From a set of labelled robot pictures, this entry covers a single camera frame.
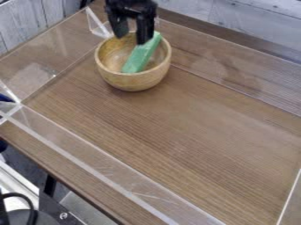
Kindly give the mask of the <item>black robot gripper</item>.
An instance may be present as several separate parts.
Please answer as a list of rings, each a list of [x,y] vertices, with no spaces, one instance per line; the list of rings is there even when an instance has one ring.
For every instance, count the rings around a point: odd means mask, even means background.
[[[128,17],[136,17],[136,43],[143,45],[153,35],[157,4],[152,0],[105,0],[104,2],[115,37],[120,39],[129,32]]]

